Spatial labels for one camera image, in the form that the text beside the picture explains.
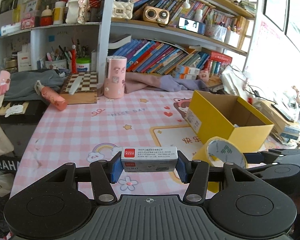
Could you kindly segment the yellow tape roll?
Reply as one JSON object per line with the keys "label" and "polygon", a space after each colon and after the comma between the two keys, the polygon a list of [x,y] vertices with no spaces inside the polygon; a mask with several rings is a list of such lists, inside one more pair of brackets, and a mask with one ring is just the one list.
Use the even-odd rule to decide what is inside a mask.
{"label": "yellow tape roll", "polygon": [[205,161],[211,167],[223,167],[224,163],[234,163],[241,168],[248,167],[244,154],[234,144],[220,137],[210,138],[192,160]]}

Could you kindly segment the yellow cardboard box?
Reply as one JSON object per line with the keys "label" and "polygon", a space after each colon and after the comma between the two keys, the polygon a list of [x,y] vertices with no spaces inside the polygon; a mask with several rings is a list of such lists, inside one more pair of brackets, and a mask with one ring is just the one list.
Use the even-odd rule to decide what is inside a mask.
{"label": "yellow cardboard box", "polygon": [[241,152],[257,152],[274,124],[243,98],[194,91],[185,120],[202,143],[220,137]]}

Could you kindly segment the wooden chess board box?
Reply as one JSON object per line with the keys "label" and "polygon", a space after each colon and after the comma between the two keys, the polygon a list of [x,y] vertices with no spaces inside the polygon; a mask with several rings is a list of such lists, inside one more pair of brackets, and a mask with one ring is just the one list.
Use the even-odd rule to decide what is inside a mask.
{"label": "wooden chess board box", "polygon": [[69,105],[97,103],[97,72],[70,74],[64,81],[60,95]]}

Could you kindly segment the pink spray bottle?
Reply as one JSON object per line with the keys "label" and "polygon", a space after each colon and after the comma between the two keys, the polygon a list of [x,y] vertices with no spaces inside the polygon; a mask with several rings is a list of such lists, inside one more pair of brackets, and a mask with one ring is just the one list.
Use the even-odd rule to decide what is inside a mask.
{"label": "pink spray bottle", "polygon": [[46,101],[54,105],[59,111],[66,109],[68,102],[65,98],[55,92],[52,88],[42,85],[40,80],[37,80],[34,89],[38,95],[41,95]]}

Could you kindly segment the orange white box lower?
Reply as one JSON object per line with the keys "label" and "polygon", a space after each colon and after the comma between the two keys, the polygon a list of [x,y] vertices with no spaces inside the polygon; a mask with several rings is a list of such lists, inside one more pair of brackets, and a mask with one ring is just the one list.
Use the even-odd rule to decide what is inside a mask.
{"label": "orange white box lower", "polygon": [[197,75],[194,74],[180,74],[176,71],[172,72],[172,77],[176,79],[185,79],[185,80],[196,80]]}

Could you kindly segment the orange white box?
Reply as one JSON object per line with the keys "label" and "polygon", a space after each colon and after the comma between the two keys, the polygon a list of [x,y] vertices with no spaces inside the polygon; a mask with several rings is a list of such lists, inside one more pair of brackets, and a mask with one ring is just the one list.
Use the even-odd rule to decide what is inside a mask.
{"label": "orange white box", "polygon": [[183,65],[177,65],[175,71],[179,74],[189,74],[189,75],[198,75],[200,70],[195,67],[188,67]]}
{"label": "orange white box", "polygon": [[185,80],[196,80],[197,75],[194,74],[180,74],[176,71],[172,72],[172,77],[176,79],[185,79]]}

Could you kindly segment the pink pig plush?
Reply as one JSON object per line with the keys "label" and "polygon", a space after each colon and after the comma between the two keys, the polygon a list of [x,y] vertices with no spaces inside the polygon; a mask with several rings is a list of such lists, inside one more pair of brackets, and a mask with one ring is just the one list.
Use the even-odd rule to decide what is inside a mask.
{"label": "pink pig plush", "polygon": [[208,82],[210,79],[210,72],[207,69],[201,70],[198,74],[198,79],[203,82]]}

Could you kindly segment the pink cylindrical container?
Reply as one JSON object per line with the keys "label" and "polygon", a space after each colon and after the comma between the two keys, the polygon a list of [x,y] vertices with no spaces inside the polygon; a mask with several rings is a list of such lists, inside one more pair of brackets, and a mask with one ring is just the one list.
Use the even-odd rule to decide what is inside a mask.
{"label": "pink cylindrical container", "polygon": [[104,80],[104,96],[109,99],[120,99],[125,93],[127,58],[124,56],[107,57]]}

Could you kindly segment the red book stack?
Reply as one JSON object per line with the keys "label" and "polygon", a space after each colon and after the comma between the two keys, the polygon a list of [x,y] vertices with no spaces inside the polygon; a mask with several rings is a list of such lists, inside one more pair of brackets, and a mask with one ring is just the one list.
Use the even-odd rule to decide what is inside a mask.
{"label": "red book stack", "polygon": [[227,66],[232,63],[232,57],[219,53],[217,51],[210,52],[209,60],[212,62],[210,76],[218,76],[221,71],[221,66]]}

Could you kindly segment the orange white box upper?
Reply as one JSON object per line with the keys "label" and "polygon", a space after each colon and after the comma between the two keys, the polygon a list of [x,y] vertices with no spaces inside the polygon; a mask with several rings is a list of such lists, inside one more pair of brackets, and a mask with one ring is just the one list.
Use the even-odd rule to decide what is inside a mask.
{"label": "orange white box upper", "polygon": [[200,70],[195,67],[188,67],[183,65],[177,65],[175,71],[179,74],[189,74],[189,75],[198,75]]}

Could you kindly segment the grey clothing pile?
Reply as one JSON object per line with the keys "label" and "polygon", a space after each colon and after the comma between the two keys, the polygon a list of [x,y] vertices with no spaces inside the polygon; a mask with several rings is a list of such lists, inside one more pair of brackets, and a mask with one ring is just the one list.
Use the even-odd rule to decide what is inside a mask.
{"label": "grey clothing pile", "polygon": [[44,100],[34,89],[37,80],[40,80],[42,85],[50,87],[58,92],[61,89],[65,78],[61,77],[55,70],[12,73],[10,88],[4,95],[0,96],[0,101]]}

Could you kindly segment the white bookshelf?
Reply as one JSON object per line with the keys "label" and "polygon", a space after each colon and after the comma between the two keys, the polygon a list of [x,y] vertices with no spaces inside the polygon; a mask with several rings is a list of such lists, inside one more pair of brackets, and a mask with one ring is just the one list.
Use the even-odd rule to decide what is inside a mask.
{"label": "white bookshelf", "polygon": [[[143,74],[171,74],[188,46],[202,46],[221,53],[247,56],[242,49],[255,15],[230,0],[131,0],[133,17],[112,18],[114,0],[0,0],[0,66],[12,54],[25,55],[19,70],[45,68],[58,53],[77,48],[78,57],[91,60],[99,82],[105,80],[111,38],[128,34],[136,50],[125,49],[128,70]],[[168,25],[143,20],[145,7],[165,9]],[[179,18],[205,24],[204,35],[178,28]]]}

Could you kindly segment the phone on shelf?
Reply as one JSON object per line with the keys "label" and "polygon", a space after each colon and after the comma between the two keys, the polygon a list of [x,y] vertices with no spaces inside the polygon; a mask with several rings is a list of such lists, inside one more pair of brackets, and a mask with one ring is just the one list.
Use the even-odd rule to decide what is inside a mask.
{"label": "phone on shelf", "polygon": [[178,28],[193,33],[204,35],[205,33],[205,24],[202,22],[197,22],[188,18],[179,18]]}

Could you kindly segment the gold retro radio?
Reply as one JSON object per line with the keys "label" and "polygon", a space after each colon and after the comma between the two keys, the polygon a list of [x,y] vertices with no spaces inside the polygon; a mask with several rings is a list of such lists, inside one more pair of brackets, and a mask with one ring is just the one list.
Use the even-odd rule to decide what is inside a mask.
{"label": "gold retro radio", "polygon": [[143,11],[142,17],[146,22],[168,25],[170,13],[165,9],[147,6]]}

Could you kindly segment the white quilted handbag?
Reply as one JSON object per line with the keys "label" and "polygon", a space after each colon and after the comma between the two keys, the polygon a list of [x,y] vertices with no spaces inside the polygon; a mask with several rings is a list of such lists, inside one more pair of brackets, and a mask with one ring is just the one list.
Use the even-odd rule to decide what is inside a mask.
{"label": "white quilted handbag", "polygon": [[130,20],[133,17],[134,3],[131,0],[126,2],[113,1],[112,18],[122,18]]}

